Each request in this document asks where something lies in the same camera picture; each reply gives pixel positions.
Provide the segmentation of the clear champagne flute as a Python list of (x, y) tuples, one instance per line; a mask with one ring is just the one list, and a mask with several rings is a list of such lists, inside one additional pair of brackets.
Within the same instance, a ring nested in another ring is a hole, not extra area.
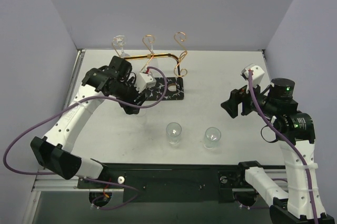
[(138, 114), (134, 115), (136, 123), (136, 132), (139, 135), (149, 135), (151, 132), (151, 124), (145, 109), (140, 109)]

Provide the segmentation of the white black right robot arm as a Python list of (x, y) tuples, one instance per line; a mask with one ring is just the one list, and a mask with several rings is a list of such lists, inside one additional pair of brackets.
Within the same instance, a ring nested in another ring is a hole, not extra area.
[(283, 190), (256, 161), (241, 162), (235, 173), (236, 183), (251, 185), (269, 207), (273, 223), (334, 223), (323, 207), (315, 171), (315, 131), (312, 118), (298, 110), (293, 99), (295, 83), (284, 78), (272, 79), (265, 91), (260, 86), (251, 94), (247, 85), (234, 89), (221, 103), (231, 118), (251, 112), (266, 120), (275, 133), (275, 143), (283, 154), (287, 189)]

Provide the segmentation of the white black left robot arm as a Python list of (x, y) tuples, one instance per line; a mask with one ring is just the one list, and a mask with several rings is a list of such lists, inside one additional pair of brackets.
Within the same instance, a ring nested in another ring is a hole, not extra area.
[(74, 176), (89, 177), (97, 188), (107, 185), (108, 174), (103, 165), (93, 159), (72, 154), (75, 141), (94, 111), (105, 97), (120, 100), (126, 114), (138, 114), (146, 101), (145, 89), (155, 85), (155, 78), (147, 72), (131, 76), (132, 65), (114, 56), (109, 65), (90, 69), (84, 76), (70, 110), (42, 137), (31, 141), (38, 163), (68, 180)]

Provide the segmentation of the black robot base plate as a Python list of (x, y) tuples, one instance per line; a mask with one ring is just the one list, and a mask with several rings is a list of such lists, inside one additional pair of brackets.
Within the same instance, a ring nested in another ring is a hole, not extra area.
[(244, 181), (241, 165), (107, 163), (96, 182), (79, 179), (78, 187), (117, 189), (119, 177), (127, 186), (124, 202), (237, 201), (252, 206), (257, 201), (257, 192)]

